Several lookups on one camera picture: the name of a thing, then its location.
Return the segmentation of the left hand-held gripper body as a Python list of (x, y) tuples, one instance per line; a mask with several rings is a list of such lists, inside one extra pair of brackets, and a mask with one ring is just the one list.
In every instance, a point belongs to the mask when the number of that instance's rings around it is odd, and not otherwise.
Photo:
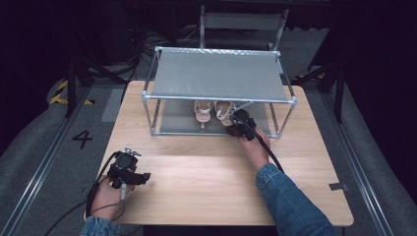
[(123, 184), (140, 185), (142, 177), (136, 173), (138, 152), (126, 147), (116, 153), (116, 160), (110, 165), (107, 177), (114, 189), (120, 189)]

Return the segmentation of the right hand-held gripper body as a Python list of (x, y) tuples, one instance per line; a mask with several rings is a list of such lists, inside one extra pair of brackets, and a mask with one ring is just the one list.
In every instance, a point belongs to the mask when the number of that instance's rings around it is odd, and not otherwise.
[(248, 141), (255, 137), (257, 124), (246, 110), (240, 109), (235, 111), (229, 117), (229, 120), (232, 122), (232, 125), (225, 128), (228, 135), (235, 138), (245, 137)]

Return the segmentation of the white high-heel sandal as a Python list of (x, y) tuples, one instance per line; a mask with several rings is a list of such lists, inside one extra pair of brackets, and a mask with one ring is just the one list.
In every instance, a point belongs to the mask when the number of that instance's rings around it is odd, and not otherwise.
[(212, 102), (208, 100), (197, 100), (194, 103), (194, 112), (198, 122), (201, 123), (201, 128), (206, 127), (206, 123), (210, 120), (210, 112), (212, 109)]
[(214, 110), (216, 118), (225, 127), (232, 126), (233, 123), (230, 121), (230, 111), (233, 110), (235, 104), (231, 101), (216, 101), (214, 103)]

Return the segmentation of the metal shoe rack grey shelves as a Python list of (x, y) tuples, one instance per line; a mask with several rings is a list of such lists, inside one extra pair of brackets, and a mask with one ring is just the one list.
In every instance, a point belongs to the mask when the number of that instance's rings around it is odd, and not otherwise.
[(297, 105), (278, 51), (157, 46), (142, 100), (153, 135), (224, 136), (210, 113), (204, 129), (197, 100), (231, 101), (249, 112), (260, 129), (278, 138)]

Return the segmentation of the person's right hand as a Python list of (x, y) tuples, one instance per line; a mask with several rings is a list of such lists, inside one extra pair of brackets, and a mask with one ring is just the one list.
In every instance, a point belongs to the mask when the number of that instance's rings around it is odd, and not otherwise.
[(256, 171), (269, 163), (269, 154), (257, 139), (248, 141), (246, 138), (239, 138), (238, 142)]

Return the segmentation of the person's left hand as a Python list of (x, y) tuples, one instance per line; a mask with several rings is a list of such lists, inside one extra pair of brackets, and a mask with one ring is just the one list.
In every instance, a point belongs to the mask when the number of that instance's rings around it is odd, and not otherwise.
[(107, 177), (102, 177), (91, 205), (90, 215), (115, 220), (123, 211), (122, 193), (128, 195), (135, 187), (128, 185), (125, 190), (114, 189)]

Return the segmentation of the black metal stand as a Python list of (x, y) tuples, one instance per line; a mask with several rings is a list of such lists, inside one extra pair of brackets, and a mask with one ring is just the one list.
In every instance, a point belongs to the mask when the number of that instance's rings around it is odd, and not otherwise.
[(305, 76), (296, 76), (292, 79), (293, 86), (300, 86), (310, 80), (322, 76), (321, 81), (317, 85), (317, 90), (320, 93), (329, 93), (330, 89), (335, 86), (335, 98), (333, 103), (333, 113), (338, 123), (342, 122), (341, 109), (344, 92), (344, 70), (343, 64), (339, 60), (335, 60), (327, 65), (324, 65)]
[(99, 74), (102, 74), (105, 78), (110, 79), (116, 84), (127, 84), (127, 81), (123, 80), (113, 72), (105, 69), (103, 66), (94, 63), (87, 58), (81, 56), (73, 56), (70, 59), (66, 70), (66, 79), (68, 82), (68, 104), (66, 118), (69, 118), (75, 112), (77, 107), (76, 81), (79, 81), (83, 87), (88, 88), (91, 88), (94, 83), (92, 73), (89, 71), (90, 68), (93, 68), (95, 71), (99, 72)]

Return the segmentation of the metal floor rail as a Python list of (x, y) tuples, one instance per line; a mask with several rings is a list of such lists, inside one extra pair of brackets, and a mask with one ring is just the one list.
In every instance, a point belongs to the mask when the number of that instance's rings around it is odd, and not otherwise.
[(379, 235), (394, 236), (393, 231), (387, 221), (387, 217), (375, 194), (374, 188), (372, 187), (359, 161), (357, 153), (354, 150), (343, 125), (338, 122), (333, 113), (333, 105), (330, 96), (327, 93), (321, 93), (320, 98), (324, 104), (324, 107), (326, 108), (328, 115), (330, 116), (331, 124), (336, 130), (337, 135), (342, 143), (343, 149), (346, 153), (349, 168)]
[(90, 88), (81, 88), (68, 118), (52, 105), (30, 122), (0, 158), (0, 236), (15, 236)]

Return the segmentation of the grey metal frame chair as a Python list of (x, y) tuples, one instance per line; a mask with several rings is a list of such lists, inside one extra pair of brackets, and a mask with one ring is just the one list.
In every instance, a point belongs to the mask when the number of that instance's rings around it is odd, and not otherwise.
[(205, 5), (200, 12), (200, 48), (206, 47), (206, 29), (213, 30), (270, 30), (274, 40), (268, 49), (276, 51), (280, 43), (289, 10), (280, 14), (218, 13), (208, 12)]

